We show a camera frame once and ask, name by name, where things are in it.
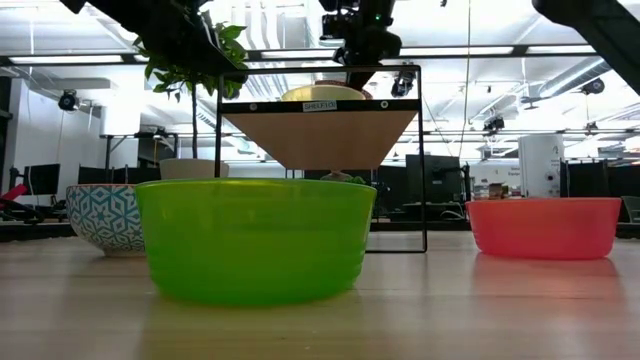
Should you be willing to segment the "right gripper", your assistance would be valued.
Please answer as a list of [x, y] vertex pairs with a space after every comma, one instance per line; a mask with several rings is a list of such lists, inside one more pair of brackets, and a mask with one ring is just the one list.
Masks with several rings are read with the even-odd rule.
[[361, 91], [375, 75], [373, 65], [395, 57], [402, 47], [400, 37], [388, 31], [393, 24], [395, 0], [320, 0], [325, 14], [321, 18], [321, 40], [343, 40], [334, 60], [357, 65], [346, 73], [345, 84]]

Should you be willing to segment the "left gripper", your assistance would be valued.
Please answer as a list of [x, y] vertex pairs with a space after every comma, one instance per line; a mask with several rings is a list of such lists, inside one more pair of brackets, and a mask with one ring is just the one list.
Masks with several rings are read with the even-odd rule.
[[93, 6], [124, 29], [139, 35], [146, 45], [171, 45], [170, 62], [188, 70], [211, 76], [223, 75], [230, 81], [245, 83], [246, 74], [224, 53], [214, 28], [195, 14], [185, 1], [172, 0], [60, 0], [79, 14]]

